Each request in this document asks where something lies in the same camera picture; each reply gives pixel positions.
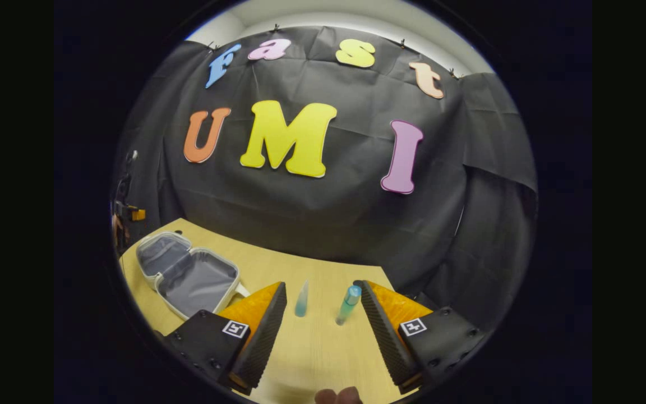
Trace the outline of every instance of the wooden table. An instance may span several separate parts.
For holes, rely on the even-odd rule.
[[[180,218],[152,233],[181,230],[193,246],[204,246],[229,259],[241,271],[241,283],[251,293],[277,281],[285,282],[288,305],[266,371],[249,399],[261,403],[313,403],[319,389],[340,391],[356,386],[366,404],[400,399],[361,304],[344,325],[335,324],[346,289],[356,279],[389,287],[380,267],[330,263],[249,245]],[[152,328],[164,335],[183,320],[146,284],[136,261],[136,246],[121,256],[121,266],[139,309]],[[294,307],[308,279],[308,312],[296,317]],[[240,300],[234,297],[231,303]]]

